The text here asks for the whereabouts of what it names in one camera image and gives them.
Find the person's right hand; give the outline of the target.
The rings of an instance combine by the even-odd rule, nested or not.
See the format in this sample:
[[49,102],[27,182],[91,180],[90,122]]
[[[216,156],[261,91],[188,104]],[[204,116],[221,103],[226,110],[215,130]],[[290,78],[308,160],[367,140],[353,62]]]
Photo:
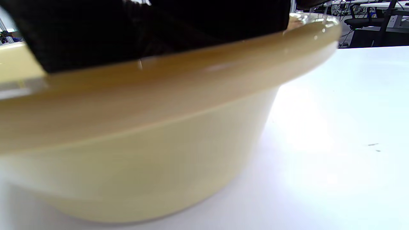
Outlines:
[[2,0],[47,73],[243,41],[286,30],[289,0]]

